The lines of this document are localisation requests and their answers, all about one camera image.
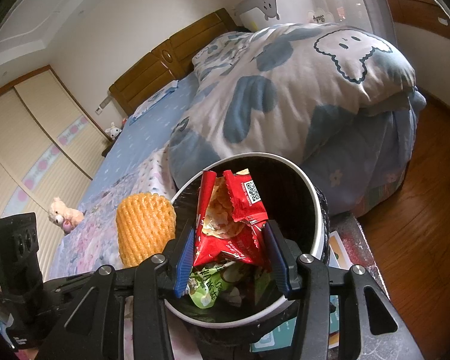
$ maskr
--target wooden headboard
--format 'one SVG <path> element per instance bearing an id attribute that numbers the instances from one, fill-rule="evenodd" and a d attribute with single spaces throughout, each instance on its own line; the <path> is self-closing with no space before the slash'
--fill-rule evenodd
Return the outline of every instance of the wooden headboard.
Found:
<path id="1" fill-rule="evenodd" d="M 202 17 L 142 57 L 112 84 L 110 93 L 132 115 L 160 88 L 191 73 L 191 61 L 198 51 L 217 36 L 235 30 L 236 24 L 224 8 Z"/>

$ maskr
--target silver bolt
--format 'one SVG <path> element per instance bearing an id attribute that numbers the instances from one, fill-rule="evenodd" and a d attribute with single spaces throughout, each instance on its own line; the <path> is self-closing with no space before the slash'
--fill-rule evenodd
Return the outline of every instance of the silver bolt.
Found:
<path id="1" fill-rule="evenodd" d="M 98 273 L 106 276 L 109 275 L 112 272 L 112 267 L 109 265 L 102 265 L 100 268 L 98 268 Z"/>
<path id="2" fill-rule="evenodd" d="M 165 261 L 165 256 L 163 254 L 154 254 L 151 257 L 151 261 L 155 264 L 161 264 Z"/>
<path id="3" fill-rule="evenodd" d="M 355 272 L 357 275 L 363 275 L 365 273 L 365 268 L 361 265 L 354 265 L 352 267 L 353 272 Z"/>
<path id="4" fill-rule="evenodd" d="M 302 254 L 299 259 L 303 264 L 310 264 L 313 261 L 313 256 L 311 254 Z"/>

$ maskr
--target teddy bear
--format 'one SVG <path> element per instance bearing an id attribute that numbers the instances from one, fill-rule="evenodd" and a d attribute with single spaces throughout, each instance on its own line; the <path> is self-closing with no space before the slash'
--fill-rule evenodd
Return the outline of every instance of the teddy bear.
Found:
<path id="1" fill-rule="evenodd" d="M 112 138 L 112 140 L 115 140 L 116 137 L 119 136 L 119 134 L 122 132 L 122 129 L 119 127 L 115 126 L 115 123 L 112 122 L 112 127 L 111 128 L 107 128 L 105 130 L 105 132 L 110 136 L 110 138 Z"/>
<path id="2" fill-rule="evenodd" d="M 79 210 L 68 208 L 59 197 L 56 197 L 53 198 L 53 202 L 48 209 L 48 219 L 60 226 L 65 234 L 70 234 L 83 221 L 83 213 Z"/>

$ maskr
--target qr code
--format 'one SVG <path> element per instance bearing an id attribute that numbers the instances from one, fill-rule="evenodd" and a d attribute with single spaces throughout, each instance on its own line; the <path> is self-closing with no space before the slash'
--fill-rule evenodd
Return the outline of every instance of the qr code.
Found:
<path id="1" fill-rule="evenodd" d="M 255 186 L 253 180 L 247 181 L 246 183 L 244 183 L 244 185 L 251 203 L 254 204 L 256 202 L 259 202 L 261 200 L 260 195 L 258 195 L 257 187 Z"/>

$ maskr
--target wardrobe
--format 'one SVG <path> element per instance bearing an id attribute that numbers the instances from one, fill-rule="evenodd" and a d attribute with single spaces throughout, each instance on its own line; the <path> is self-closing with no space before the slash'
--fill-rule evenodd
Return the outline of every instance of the wardrobe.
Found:
<path id="1" fill-rule="evenodd" d="M 107 144 L 51 69 L 0 95 L 0 218 L 35 212 L 44 278 L 63 237 L 48 207 L 55 196 L 77 207 Z"/>

